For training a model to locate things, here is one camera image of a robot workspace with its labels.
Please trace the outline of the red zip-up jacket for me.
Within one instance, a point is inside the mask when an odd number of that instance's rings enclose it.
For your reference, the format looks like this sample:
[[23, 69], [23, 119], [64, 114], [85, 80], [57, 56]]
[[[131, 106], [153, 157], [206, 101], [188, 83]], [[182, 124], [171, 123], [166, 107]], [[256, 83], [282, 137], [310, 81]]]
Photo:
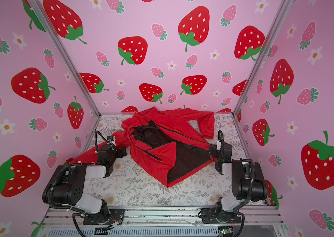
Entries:
[[148, 174], [172, 187], [218, 160], [213, 112], [193, 109], [135, 113], [113, 133], [117, 148], [130, 148], [130, 156]]

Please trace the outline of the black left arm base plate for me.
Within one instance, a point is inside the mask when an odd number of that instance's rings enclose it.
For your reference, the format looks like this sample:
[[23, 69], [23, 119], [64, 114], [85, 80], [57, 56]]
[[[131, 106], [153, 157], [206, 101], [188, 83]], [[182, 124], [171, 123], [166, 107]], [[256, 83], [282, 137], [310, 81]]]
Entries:
[[121, 225], [125, 216], [125, 209], [110, 208], [100, 211], [98, 214], [88, 214], [83, 225]]

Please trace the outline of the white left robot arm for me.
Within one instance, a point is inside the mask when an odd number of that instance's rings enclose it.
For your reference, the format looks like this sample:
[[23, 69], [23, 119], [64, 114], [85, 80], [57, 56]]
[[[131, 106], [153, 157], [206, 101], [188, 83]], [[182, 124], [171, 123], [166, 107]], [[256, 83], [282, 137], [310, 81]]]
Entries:
[[97, 147], [94, 153], [98, 157], [95, 164], [59, 165], [42, 194], [42, 200], [53, 209], [77, 212], [85, 219], [85, 225], [121, 223], [125, 210], [110, 210], [107, 201], [91, 196], [84, 186], [89, 180], [108, 178], [114, 170], [116, 159], [127, 155], [126, 148], [106, 144]]

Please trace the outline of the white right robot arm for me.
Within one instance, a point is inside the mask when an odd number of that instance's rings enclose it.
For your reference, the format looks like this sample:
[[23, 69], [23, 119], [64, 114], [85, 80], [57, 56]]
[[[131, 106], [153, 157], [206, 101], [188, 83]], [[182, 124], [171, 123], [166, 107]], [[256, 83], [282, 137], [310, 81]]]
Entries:
[[249, 202], [267, 198], [267, 186], [260, 165], [250, 159], [232, 159], [232, 146], [218, 141], [210, 149], [214, 155], [215, 170], [231, 177], [232, 194], [221, 197], [215, 205], [214, 215], [219, 223], [226, 223], [239, 215]]

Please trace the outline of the aluminium front rail frame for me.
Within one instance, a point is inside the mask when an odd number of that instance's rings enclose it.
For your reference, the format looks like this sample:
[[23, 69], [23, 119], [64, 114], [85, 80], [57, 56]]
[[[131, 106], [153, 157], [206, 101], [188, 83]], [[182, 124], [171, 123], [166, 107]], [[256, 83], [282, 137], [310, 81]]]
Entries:
[[72, 214], [50, 209], [37, 237], [288, 237], [282, 217], [273, 206], [245, 206], [243, 217], [219, 223], [205, 217], [203, 206], [114, 206], [110, 210], [119, 224], [111, 230]]

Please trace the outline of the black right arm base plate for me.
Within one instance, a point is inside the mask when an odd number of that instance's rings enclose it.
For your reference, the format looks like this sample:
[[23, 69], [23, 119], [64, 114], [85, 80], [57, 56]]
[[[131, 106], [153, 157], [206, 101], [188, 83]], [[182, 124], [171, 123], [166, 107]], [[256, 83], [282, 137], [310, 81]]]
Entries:
[[221, 209], [202, 208], [198, 217], [201, 218], [204, 224], [241, 224], [242, 218], [239, 214], [223, 211]]

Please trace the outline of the left aluminium corner post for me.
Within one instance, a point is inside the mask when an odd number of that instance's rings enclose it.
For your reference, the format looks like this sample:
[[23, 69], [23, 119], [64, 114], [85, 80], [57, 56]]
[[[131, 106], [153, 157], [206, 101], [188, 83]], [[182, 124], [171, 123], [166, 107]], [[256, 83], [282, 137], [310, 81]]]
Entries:
[[101, 113], [96, 106], [95, 102], [93, 101], [88, 89], [86, 88], [83, 79], [81, 78], [78, 70], [76, 69], [71, 57], [68, 54], [68, 51], [64, 47], [63, 43], [61, 42], [59, 35], [55, 31], [52, 26], [51, 21], [47, 17], [47, 14], [43, 8], [42, 1], [36, 0], [29, 0], [30, 5], [33, 7], [34, 12], [38, 19], [40, 20], [41, 24], [46, 30], [51, 42], [55, 46], [59, 56], [61, 57], [64, 65], [66, 66], [68, 72], [71, 74], [72, 78], [74, 79], [76, 85], [78, 86], [79, 90], [83, 94], [85, 100], [87, 101], [88, 105], [90, 106], [92, 112], [95, 114], [96, 117], [100, 117]]

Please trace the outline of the aluminium corner post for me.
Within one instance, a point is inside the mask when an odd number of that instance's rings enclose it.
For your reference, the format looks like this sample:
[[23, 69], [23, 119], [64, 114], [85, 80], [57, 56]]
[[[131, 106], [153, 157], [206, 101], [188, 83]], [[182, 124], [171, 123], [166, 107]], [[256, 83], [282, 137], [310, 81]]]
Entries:
[[244, 101], [245, 101], [245, 98], [246, 96], [248, 95], [249, 93], [249, 90], [253, 84], [253, 81], [255, 79], [255, 77], [258, 75], [260, 69], [261, 69], [261, 66], [262, 66], [262, 63], [265, 61], [266, 59], [266, 56], [267, 56], [267, 52], [269, 50], [269, 48], [271, 47], [271, 45], [273, 44], [282, 24], [284, 23], [284, 20], [287, 16], [287, 14], [289, 13], [289, 10], [291, 8], [293, 4], [293, 1], [291, 0], [285, 0], [285, 1], [282, 1], [281, 5], [280, 5], [280, 8], [278, 9], [278, 12], [277, 12], [277, 15], [275, 17], [275, 19], [273, 20], [272, 22], [272, 25], [269, 29], [269, 32], [265, 38], [265, 42], [261, 48], [261, 51], [256, 59], [256, 62], [254, 63], [254, 66], [252, 67], [252, 70], [250, 72], [250, 75], [246, 81], [246, 84], [245, 84], [245, 87], [241, 93], [241, 97], [236, 105], [236, 108], [233, 112], [233, 117], [235, 118], [238, 113], [239, 113], [239, 110], [241, 109]]
[[93, 101], [88, 89], [86, 88], [83, 79], [81, 78], [78, 70], [76, 69], [71, 57], [68, 54], [68, 51], [64, 47], [63, 43], [61, 42], [59, 35], [55, 31], [52, 26], [51, 21], [47, 17], [47, 14], [43, 8], [42, 1], [36, 0], [29, 0], [30, 5], [33, 7], [34, 12], [38, 19], [40, 20], [41, 24], [46, 30], [51, 42], [55, 46], [59, 56], [61, 57], [64, 65], [66, 66], [68, 72], [71, 74], [72, 78], [74, 79], [76, 85], [78, 86], [79, 90], [83, 94], [85, 100], [87, 101], [88, 105], [90, 106], [92, 112], [95, 114], [96, 117], [100, 117], [101, 113], [96, 106], [95, 102]]

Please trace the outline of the right aluminium corner post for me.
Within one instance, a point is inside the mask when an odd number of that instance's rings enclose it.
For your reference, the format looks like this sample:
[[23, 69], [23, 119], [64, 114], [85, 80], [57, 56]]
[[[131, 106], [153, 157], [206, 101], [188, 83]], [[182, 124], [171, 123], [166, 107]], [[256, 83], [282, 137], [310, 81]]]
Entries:
[[261, 48], [261, 51], [256, 59], [256, 62], [254, 63], [254, 66], [252, 67], [252, 70], [250, 72], [250, 75], [246, 81], [246, 84], [245, 84], [245, 87], [241, 93], [241, 97], [236, 105], [236, 108], [233, 112], [233, 117], [235, 118], [238, 113], [239, 113], [239, 110], [241, 109], [244, 101], [245, 101], [245, 98], [246, 96], [248, 95], [249, 93], [249, 90], [253, 84], [253, 81], [255, 79], [255, 77], [258, 75], [260, 69], [261, 69], [261, 66], [262, 66], [262, 63], [265, 61], [266, 59], [266, 56], [267, 56], [267, 52], [269, 50], [269, 48], [271, 47], [271, 45], [273, 44], [282, 24], [284, 23], [284, 20], [287, 16], [287, 14], [289, 13], [289, 10], [291, 8], [293, 4], [293, 1], [291, 0], [285, 0], [285, 1], [282, 1], [281, 5], [280, 5], [280, 8], [278, 9], [278, 12], [277, 12], [277, 15], [275, 17], [275, 19], [273, 20], [272, 22], [272, 25], [269, 29], [269, 32], [265, 38], [265, 42]]

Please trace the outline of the floral grey table cloth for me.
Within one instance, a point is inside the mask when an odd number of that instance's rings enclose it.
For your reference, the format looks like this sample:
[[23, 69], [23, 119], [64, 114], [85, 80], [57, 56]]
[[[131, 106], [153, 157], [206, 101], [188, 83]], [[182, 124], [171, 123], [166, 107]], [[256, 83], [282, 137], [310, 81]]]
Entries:
[[[109, 136], [122, 131], [122, 122], [132, 114], [104, 114], [96, 130]], [[246, 155], [231, 114], [215, 114], [214, 140], [221, 130], [224, 140], [233, 146], [233, 159], [245, 159]], [[214, 163], [206, 166], [184, 181], [166, 188], [144, 171], [132, 157], [118, 159], [114, 171], [108, 178], [91, 179], [85, 182], [84, 191], [104, 199], [108, 206], [206, 206], [214, 205], [220, 197], [232, 196], [231, 176], [220, 175]]]

